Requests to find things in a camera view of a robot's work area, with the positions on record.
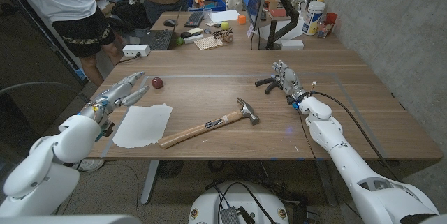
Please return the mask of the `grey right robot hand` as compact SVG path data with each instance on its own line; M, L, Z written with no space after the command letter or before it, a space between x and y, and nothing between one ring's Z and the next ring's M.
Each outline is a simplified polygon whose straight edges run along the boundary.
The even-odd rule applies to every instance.
M298 106L308 97L309 92L303 88L292 68L282 60L274 62L272 68L275 71L275 74L272 74L274 83L286 94L286 100L289 105Z

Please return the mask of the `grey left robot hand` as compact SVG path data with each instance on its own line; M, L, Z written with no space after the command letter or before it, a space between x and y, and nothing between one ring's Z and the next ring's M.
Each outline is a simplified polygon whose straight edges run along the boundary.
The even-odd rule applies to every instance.
M80 115L93 119L101 128L109 126L109 115L115 109L121 106L134 105L149 90L148 86L144 86L132 93L133 86L144 74L145 72L137 72L113 84L109 89L88 102L80 111Z

